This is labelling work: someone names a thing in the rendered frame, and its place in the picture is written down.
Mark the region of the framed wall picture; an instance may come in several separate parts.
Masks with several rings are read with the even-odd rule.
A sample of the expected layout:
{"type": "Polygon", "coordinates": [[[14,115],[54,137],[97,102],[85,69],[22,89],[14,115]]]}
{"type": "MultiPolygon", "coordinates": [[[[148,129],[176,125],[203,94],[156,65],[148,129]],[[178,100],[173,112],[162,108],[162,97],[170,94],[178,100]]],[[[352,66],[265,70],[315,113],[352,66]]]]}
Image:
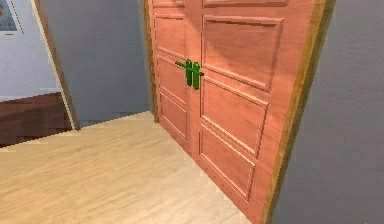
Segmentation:
{"type": "Polygon", "coordinates": [[[0,0],[0,34],[15,36],[23,33],[14,0],[0,0]]]}

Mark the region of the reddish wooden panelled door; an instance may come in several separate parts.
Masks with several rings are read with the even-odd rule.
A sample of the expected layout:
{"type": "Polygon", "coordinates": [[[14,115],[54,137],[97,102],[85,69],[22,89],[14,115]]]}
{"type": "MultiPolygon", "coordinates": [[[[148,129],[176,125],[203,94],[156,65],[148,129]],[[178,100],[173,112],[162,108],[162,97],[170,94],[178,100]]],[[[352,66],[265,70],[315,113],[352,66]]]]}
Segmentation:
{"type": "Polygon", "coordinates": [[[189,155],[189,91],[186,69],[187,0],[148,0],[159,123],[189,155]]]}
{"type": "Polygon", "coordinates": [[[251,224],[271,224],[335,0],[195,0],[193,158],[251,224]]]}

